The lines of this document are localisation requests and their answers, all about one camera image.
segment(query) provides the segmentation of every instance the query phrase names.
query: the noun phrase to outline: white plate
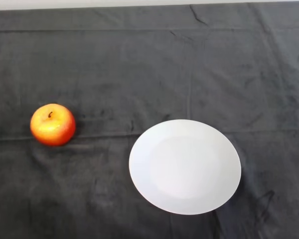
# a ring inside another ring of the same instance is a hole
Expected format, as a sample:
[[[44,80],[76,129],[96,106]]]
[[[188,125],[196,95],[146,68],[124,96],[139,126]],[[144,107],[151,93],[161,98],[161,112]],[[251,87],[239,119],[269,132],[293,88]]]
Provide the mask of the white plate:
[[[130,174],[152,204],[177,214],[201,214],[226,203],[236,191],[237,151],[218,130],[177,119],[145,131],[130,154]]]

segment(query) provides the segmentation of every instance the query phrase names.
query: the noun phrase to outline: table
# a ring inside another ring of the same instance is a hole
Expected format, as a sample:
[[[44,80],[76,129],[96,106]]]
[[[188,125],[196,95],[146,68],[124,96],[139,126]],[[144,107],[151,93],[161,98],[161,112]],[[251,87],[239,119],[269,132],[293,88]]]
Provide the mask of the table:
[[[59,103],[77,132],[36,142]],[[236,147],[221,208],[162,211],[135,189],[147,128],[192,119]],[[299,239],[299,2],[0,11],[0,239]]]

